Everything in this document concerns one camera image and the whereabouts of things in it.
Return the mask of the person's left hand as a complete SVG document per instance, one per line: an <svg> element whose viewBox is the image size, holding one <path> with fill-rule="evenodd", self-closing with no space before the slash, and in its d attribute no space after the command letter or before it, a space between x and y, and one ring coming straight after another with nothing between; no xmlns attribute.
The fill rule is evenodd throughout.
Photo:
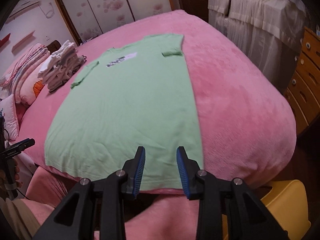
<svg viewBox="0 0 320 240"><path fill-rule="evenodd" d="M1 159L1 172L4 174L3 185L10 200L18 197L17 161L14 158Z"/></svg>

